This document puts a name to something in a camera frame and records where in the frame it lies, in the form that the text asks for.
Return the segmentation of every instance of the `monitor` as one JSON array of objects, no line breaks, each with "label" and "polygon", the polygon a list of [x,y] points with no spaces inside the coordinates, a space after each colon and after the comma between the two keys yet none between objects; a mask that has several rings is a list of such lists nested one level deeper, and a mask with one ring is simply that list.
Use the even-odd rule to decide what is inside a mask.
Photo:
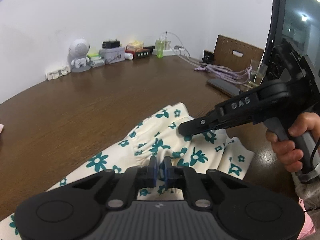
[{"label": "monitor", "polygon": [[320,70],[320,0],[273,0],[263,63],[269,62],[273,46],[283,38],[294,43],[300,54],[308,55]]}]

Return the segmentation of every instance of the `green bottle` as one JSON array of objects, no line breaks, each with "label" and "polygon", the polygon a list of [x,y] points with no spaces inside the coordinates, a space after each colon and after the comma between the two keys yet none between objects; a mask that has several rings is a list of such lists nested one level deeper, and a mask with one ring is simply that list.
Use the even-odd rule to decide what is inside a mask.
[{"label": "green bottle", "polygon": [[157,57],[163,57],[163,49],[164,49],[164,41],[158,40],[157,41]]}]

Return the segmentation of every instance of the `screw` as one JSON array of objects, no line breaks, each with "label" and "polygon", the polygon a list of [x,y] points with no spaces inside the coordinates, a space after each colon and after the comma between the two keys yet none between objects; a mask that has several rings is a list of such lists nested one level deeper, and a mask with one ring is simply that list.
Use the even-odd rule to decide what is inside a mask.
[{"label": "screw", "polygon": [[197,201],[196,201],[196,206],[197,207],[202,207],[202,208],[204,208],[204,207],[208,207],[208,206],[210,206],[210,201],[209,200],[206,200],[206,199],[198,199]]},{"label": "screw", "polygon": [[123,206],[123,201],[120,199],[112,199],[108,201],[108,206],[112,208],[118,208]]}]

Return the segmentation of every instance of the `white fabric with teal flowers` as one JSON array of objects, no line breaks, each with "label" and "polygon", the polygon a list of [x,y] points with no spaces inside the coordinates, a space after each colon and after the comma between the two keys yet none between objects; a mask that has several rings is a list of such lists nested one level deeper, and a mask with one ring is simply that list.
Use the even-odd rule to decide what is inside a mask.
[{"label": "white fabric with teal flowers", "polygon": [[[223,129],[193,137],[181,136],[177,127],[191,119],[184,104],[167,106],[138,123],[123,140],[90,158],[50,189],[105,169],[119,173],[131,166],[147,165],[151,156],[157,158],[159,166],[157,185],[155,188],[141,189],[138,193],[140,200],[183,199],[181,190],[165,190],[161,169],[165,156],[171,157],[172,165],[189,166],[199,173],[217,169],[242,179],[254,153],[245,149],[238,138],[230,139]],[[20,239],[14,215],[0,222],[0,239]]]}]

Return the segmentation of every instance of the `gray ridged surface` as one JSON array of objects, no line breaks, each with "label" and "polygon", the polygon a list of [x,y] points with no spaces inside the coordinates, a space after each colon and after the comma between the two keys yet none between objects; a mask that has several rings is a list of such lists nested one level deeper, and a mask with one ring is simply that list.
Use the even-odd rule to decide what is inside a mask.
[{"label": "gray ridged surface", "polygon": [[209,212],[191,209],[185,201],[134,201],[110,212],[83,240],[232,240]]}]

